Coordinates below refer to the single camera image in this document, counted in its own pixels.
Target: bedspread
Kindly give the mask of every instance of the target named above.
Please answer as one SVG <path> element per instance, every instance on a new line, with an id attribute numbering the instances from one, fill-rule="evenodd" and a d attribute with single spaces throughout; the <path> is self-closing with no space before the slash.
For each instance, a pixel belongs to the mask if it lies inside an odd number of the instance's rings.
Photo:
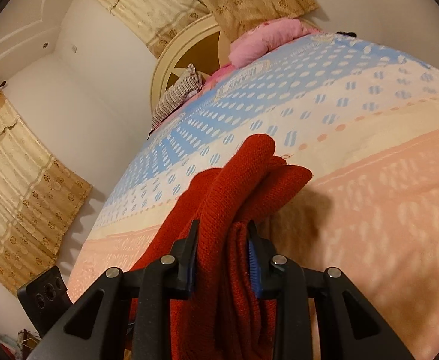
<path id="1" fill-rule="evenodd" d="M 416 359 L 439 351 L 439 71 L 342 35 L 300 38 L 180 108 L 130 164 L 69 282 L 72 299 L 142 255 L 191 178 L 246 137 L 314 178 L 271 218 L 278 249 L 341 268 Z"/>

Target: ceiling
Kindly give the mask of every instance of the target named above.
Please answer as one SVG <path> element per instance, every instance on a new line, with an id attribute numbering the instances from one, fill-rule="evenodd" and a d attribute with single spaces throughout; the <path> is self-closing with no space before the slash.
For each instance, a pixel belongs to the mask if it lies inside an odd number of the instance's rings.
<path id="1" fill-rule="evenodd" d="M 72 0 L 10 0 L 0 14 L 0 83 L 54 51 Z"/>

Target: striped pillow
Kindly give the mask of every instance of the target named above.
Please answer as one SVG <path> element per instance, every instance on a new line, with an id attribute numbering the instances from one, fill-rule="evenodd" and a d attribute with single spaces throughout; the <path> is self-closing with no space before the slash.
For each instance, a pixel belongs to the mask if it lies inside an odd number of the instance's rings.
<path id="1" fill-rule="evenodd" d="M 188 95 L 199 92 L 203 88 L 203 81 L 193 64 L 181 74 L 178 81 L 161 96 L 158 105 L 153 112 L 153 130 L 166 119 L 173 111 L 178 109 Z"/>

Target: black device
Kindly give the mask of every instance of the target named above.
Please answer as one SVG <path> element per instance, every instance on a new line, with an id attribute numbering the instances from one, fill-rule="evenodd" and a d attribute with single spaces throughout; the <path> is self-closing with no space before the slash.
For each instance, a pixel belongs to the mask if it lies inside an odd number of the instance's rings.
<path id="1" fill-rule="evenodd" d="M 176 241 L 170 254 L 146 268 L 126 273 L 107 269 L 60 316 L 50 307 L 41 309 L 37 297 L 54 281 L 57 268 L 20 288 L 21 303 L 33 325 L 41 329 L 51 325 L 28 359 L 120 360 L 130 335 L 133 360 L 170 360 L 170 300 L 186 302 L 194 291 L 198 228 L 199 221 L 192 221 L 187 238 Z M 277 301 L 273 360 L 293 360 L 299 354 L 312 360 L 309 298 L 316 307 L 322 360 L 414 360 L 340 269 L 302 268 L 276 254 L 273 244 L 258 236 L 253 222 L 248 232 L 252 289 L 259 299 Z M 132 298 L 138 298 L 134 325 L 128 321 Z"/>

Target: red sweater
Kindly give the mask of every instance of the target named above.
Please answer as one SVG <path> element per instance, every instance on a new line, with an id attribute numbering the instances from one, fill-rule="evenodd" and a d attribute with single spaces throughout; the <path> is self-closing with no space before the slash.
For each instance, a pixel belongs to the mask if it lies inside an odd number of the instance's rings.
<path id="1" fill-rule="evenodd" d="M 173 360 L 270 359 L 275 301 L 258 301 L 248 274 L 246 225 L 262 222 L 312 178 L 274 156 L 268 135 L 247 138 L 224 168 L 198 173 L 131 270 L 168 254 L 199 219 L 196 290 L 171 301 Z M 134 316 L 137 302 L 131 307 Z"/>

